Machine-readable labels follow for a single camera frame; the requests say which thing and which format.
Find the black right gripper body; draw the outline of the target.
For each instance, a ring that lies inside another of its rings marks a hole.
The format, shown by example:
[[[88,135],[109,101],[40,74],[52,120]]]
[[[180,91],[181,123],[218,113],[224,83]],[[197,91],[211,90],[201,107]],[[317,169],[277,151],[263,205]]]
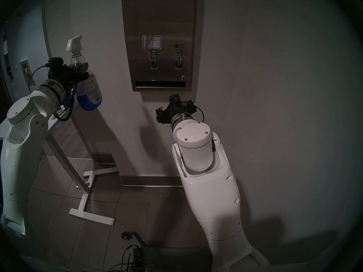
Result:
[[[172,118],[179,113],[185,112],[185,105],[183,104],[169,104],[166,109],[164,109],[165,124],[169,124]]]

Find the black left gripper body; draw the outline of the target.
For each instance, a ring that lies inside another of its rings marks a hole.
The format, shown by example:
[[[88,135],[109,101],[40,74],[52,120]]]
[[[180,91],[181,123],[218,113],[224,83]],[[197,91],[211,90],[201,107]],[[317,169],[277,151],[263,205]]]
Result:
[[[58,82],[64,89],[71,89],[74,86],[73,71],[67,65],[62,65],[58,71]]]

